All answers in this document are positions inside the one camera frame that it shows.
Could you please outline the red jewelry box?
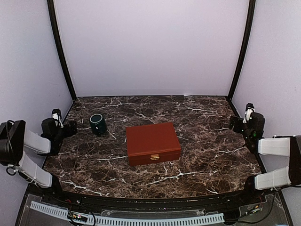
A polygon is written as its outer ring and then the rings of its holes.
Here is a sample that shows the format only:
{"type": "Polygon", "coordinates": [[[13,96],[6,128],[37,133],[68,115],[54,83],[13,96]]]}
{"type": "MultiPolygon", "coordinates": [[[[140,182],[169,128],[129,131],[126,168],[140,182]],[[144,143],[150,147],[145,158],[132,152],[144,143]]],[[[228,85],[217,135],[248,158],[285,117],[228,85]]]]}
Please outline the red jewelry box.
{"type": "Polygon", "coordinates": [[[171,122],[126,128],[129,165],[147,165],[180,158],[181,146],[171,122]]]}

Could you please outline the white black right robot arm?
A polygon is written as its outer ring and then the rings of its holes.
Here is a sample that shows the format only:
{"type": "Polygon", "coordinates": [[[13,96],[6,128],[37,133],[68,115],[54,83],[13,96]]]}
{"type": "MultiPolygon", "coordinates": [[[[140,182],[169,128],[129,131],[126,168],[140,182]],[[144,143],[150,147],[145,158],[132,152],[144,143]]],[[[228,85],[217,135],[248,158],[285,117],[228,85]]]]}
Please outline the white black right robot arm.
{"type": "Polygon", "coordinates": [[[258,191],[301,186],[301,137],[275,136],[263,138],[265,118],[260,113],[246,113],[244,118],[231,116],[229,129],[243,135],[245,146],[252,154],[288,157],[287,166],[271,172],[249,176],[240,193],[240,200],[250,204],[258,191]]]}

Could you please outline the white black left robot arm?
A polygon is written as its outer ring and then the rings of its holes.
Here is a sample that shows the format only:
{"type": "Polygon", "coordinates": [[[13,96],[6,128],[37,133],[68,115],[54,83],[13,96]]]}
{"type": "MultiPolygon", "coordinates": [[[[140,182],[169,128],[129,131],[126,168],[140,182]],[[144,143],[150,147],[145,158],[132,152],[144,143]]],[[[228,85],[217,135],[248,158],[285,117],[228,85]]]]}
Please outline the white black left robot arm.
{"type": "Polygon", "coordinates": [[[0,163],[6,172],[19,174],[29,183],[48,190],[48,198],[56,205],[66,202],[66,194],[57,176],[45,171],[28,155],[29,151],[40,156],[58,155],[63,140],[77,134],[77,123],[63,125],[58,119],[47,118],[42,122],[43,133],[38,135],[26,128],[24,120],[8,120],[0,125],[0,163]]]}

